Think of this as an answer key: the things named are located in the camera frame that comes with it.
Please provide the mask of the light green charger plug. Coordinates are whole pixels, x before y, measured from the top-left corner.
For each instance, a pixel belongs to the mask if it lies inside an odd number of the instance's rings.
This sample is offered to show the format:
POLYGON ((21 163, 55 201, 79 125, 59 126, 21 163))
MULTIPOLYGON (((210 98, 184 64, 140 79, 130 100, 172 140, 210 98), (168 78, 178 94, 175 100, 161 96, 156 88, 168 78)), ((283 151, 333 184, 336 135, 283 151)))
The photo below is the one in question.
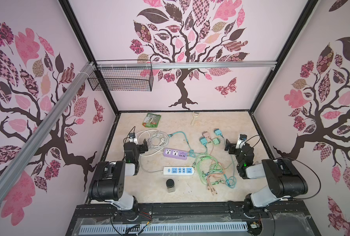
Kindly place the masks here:
POLYGON ((212 139, 212 142, 214 143, 214 145, 218 145, 221 143, 220 139, 219 138, 214 138, 212 139))

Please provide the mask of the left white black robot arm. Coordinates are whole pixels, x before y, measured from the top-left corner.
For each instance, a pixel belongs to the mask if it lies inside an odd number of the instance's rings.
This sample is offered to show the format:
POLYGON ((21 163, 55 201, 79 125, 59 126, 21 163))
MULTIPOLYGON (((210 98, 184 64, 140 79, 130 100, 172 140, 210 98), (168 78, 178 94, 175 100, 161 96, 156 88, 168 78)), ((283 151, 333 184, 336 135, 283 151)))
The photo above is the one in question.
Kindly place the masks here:
POLYGON ((105 202, 120 211, 139 212, 136 197, 124 190, 125 178, 135 176, 140 169, 139 157, 148 151, 147 141, 142 144, 125 143, 124 160, 116 162, 101 161, 97 163, 92 177, 88 198, 92 201, 105 202))

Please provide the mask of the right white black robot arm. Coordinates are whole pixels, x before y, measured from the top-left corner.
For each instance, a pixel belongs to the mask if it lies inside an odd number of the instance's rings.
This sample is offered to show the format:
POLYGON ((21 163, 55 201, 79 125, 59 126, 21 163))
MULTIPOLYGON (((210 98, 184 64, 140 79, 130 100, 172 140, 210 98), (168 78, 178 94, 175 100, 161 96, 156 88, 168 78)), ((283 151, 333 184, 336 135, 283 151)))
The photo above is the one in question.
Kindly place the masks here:
POLYGON ((237 160, 237 171, 244 180, 266 179, 267 185, 255 193, 248 194, 242 211, 248 218, 254 218, 270 204, 284 198, 297 197, 308 192, 306 180, 288 158, 264 159, 254 164, 254 148, 242 135, 236 143, 225 141, 225 151, 237 160))

